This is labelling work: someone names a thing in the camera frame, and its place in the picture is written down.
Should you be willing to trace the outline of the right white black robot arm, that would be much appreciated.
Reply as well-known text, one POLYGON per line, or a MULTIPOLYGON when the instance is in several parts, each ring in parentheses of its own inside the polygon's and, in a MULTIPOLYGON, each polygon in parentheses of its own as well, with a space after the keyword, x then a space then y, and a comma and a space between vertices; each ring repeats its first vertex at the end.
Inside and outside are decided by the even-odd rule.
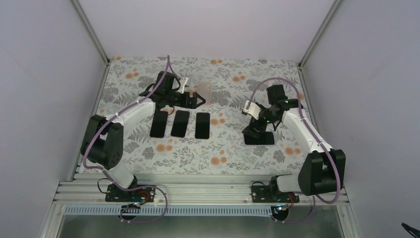
POLYGON ((244 135, 261 138, 268 124, 284 124, 297 140, 306 158, 298 173, 273 176, 269 182, 268 195, 280 202, 288 192, 301 192, 306 196, 338 192, 342 188, 346 156, 330 146, 308 121, 299 99, 289 99, 282 85, 266 90, 268 108, 247 100, 242 113, 250 115, 244 135))

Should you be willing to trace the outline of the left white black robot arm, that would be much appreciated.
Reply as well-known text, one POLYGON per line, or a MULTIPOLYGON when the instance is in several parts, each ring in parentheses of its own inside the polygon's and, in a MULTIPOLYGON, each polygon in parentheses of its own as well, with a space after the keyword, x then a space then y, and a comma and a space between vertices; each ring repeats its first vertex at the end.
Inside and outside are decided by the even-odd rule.
POLYGON ((82 164, 87 169, 100 170, 124 200, 133 200, 138 194, 136 177, 121 160, 124 135, 166 106, 197 109, 204 105, 207 99, 203 95, 185 90, 187 82, 187 77, 161 71, 156 82, 128 106, 106 117, 93 115, 89 119, 80 149, 82 164))

